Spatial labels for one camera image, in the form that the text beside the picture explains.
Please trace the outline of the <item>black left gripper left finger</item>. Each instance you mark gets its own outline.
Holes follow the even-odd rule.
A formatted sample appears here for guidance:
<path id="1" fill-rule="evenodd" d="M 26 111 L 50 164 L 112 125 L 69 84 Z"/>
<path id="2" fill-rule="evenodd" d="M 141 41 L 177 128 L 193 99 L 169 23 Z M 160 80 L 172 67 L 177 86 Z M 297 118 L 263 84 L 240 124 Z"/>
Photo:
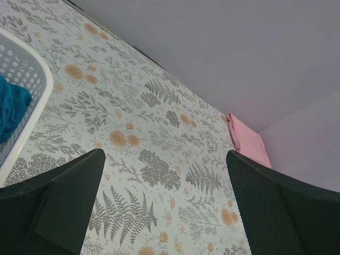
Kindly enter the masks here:
<path id="1" fill-rule="evenodd" d="M 94 149 L 1 188 L 1 254 L 80 254 L 105 159 Z"/>

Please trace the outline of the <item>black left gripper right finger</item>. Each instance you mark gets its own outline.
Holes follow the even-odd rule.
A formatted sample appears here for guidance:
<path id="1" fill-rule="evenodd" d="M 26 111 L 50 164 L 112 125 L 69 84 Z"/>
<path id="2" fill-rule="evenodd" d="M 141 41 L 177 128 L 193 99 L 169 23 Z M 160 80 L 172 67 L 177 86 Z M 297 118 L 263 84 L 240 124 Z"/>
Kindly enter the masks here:
<path id="1" fill-rule="evenodd" d="M 339 254 L 339 193 L 230 150 L 229 178 L 252 254 Z"/>

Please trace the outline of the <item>teal blue t shirt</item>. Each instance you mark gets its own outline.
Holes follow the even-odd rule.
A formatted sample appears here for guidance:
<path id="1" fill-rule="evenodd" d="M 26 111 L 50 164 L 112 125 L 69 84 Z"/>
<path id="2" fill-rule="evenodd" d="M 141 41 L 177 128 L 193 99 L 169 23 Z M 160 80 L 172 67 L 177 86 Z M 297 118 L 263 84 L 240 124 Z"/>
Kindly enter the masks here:
<path id="1" fill-rule="evenodd" d="M 1 75 L 1 143 L 11 137 L 31 102 L 26 88 L 7 82 Z"/>

